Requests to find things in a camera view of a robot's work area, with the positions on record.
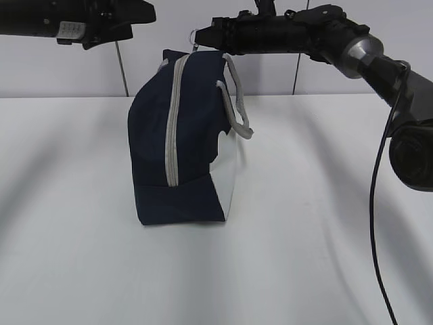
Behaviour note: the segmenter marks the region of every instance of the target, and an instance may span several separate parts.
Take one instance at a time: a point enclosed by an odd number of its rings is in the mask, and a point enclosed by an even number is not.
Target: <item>white tiled wall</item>
[[[256,10],[253,0],[149,1],[156,7],[157,22],[135,26],[135,38],[120,42],[131,95],[154,75],[163,49],[191,51],[189,33],[209,26],[212,17]],[[279,14],[307,5],[307,0],[275,1]],[[355,22],[369,25],[388,56],[410,62],[433,79],[431,0],[310,0],[310,7],[329,2],[343,7]],[[125,95],[114,44],[84,51],[80,45],[57,45],[55,39],[0,36],[0,48],[0,98]],[[247,94],[291,94],[297,61],[295,54],[235,58]],[[366,92],[372,91],[364,81],[348,80],[333,66],[302,56],[297,94]]]
[[[124,96],[115,45],[0,36],[0,98]]]

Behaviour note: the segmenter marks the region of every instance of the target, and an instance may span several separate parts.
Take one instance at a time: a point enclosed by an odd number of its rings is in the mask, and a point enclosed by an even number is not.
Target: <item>white surface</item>
[[[333,0],[358,24],[366,24],[371,34],[385,46],[385,54],[395,60],[408,61],[412,69],[433,79],[431,0]],[[310,8],[328,4],[327,0],[310,0]],[[302,56],[297,94],[373,93],[364,80],[348,80],[333,66]]]
[[[256,12],[253,0],[157,0],[153,4],[156,23],[134,26],[134,39],[120,44],[129,90],[133,95],[156,73],[164,49],[192,50],[189,44],[192,30],[210,26],[212,17],[236,17],[245,9]],[[306,7],[306,1],[276,3],[281,14],[288,5],[301,10]],[[292,93],[297,55],[250,55],[234,60],[246,94]]]
[[[0,98],[125,96],[113,43],[85,51],[0,35]]]
[[[248,97],[225,225],[144,228],[132,99],[0,100],[0,324],[390,324],[368,190],[374,95]],[[380,265],[401,324],[433,323],[432,195],[385,156]]]

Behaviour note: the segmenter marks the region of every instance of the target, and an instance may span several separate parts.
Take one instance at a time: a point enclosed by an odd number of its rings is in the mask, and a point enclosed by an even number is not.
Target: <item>zipper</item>
[[[179,168],[177,165],[177,117],[181,101],[182,74],[190,55],[183,56],[175,63],[173,89],[171,91],[170,110],[168,111],[167,131],[165,137],[165,171],[169,187],[179,185]]]

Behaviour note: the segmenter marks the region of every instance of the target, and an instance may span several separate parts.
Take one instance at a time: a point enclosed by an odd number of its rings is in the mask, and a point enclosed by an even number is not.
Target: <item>white table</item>
[[[247,98],[227,224],[149,228],[131,102],[0,100],[0,324],[390,324],[369,246],[377,96]],[[385,154],[378,253],[401,324],[433,323],[432,201]]]

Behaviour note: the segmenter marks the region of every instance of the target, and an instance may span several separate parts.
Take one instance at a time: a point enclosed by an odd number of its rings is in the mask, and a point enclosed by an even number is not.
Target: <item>gray strap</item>
[[[227,86],[222,81],[217,81],[216,86],[220,88],[221,92],[223,93],[225,111],[227,113],[227,118],[229,119],[231,127],[233,127],[233,130],[235,130],[235,132],[239,134],[239,136],[248,140],[251,139],[252,135],[254,134],[254,131],[251,130],[250,128],[250,121],[248,120],[248,115],[246,114],[245,111],[244,91],[242,89],[240,78],[239,75],[237,74],[233,60],[230,58],[228,54],[224,54],[223,58],[227,61],[227,65],[229,67],[231,77],[233,78],[233,81],[236,86],[236,110],[239,112],[244,124],[240,124],[236,121],[236,116],[233,111],[233,104],[231,103]]]
[[[161,65],[158,68],[158,72],[160,72],[161,69],[164,68],[165,66],[168,66],[168,59],[164,59],[164,61],[162,61]]]

